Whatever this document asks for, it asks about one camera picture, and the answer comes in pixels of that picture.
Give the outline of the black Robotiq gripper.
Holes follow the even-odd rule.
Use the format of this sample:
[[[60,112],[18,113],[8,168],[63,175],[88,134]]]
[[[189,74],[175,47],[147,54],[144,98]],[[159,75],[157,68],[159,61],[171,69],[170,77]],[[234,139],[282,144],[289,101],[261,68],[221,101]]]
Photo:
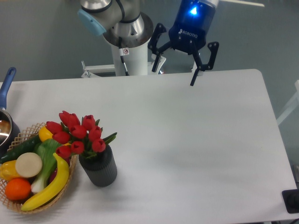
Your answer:
[[[161,47],[157,47],[158,40],[163,33],[167,33],[166,27],[158,23],[148,43],[148,49],[156,55],[152,72],[157,71],[161,55],[170,47],[174,50],[193,55],[196,70],[193,74],[190,86],[194,86],[200,71],[212,70],[219,49],[218,42],[210,42],[207,47],[210,50],[210,58],[207,64],[203,64],[199,50],[206,44],[206,35],[212,23],[218,0],[183,0],[173,26],[169,30],[169,39]]]

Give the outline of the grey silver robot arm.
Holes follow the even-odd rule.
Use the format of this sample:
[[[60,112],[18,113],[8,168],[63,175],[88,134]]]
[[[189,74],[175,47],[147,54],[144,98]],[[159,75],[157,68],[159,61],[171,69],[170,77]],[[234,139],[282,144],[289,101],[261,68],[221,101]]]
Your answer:
[[[153,25],[140,10],[138,0],[82,0],[78,17],[95,36],[103,35],[110,44],[117,76],[157,74],[168,49],[192,55],[199,72],[211,70],[219,48],[218,42],[206,43],[216,0],[183,0],[173,26]]]

